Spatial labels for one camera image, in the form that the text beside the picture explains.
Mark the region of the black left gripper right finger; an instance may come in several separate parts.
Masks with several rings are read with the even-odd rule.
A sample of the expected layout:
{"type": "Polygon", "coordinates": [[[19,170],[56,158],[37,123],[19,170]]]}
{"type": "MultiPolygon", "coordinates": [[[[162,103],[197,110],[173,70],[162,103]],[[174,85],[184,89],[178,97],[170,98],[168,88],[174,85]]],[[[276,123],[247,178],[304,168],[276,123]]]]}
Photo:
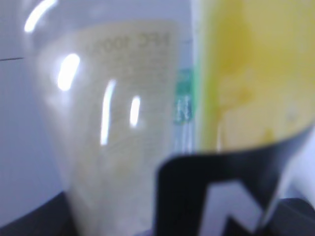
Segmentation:
{"type": "Polygon", "coordinates": [[[271,218],[260,231],[262,236],[313,236],[315,209],[301,198],[268,199],[261,197],[264,210],[272,210],[271,218]]]}

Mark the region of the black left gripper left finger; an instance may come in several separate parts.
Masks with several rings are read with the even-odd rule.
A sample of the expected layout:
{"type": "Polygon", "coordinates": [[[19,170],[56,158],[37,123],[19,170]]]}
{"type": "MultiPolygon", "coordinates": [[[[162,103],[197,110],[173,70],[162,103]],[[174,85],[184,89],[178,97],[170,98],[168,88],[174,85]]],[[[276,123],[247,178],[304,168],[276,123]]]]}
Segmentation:
{"type": "Polygon", "coordinates": [[[77,236],[65,193],[61,192],[32,212],[2,226],[2,236],[77,236]]]}

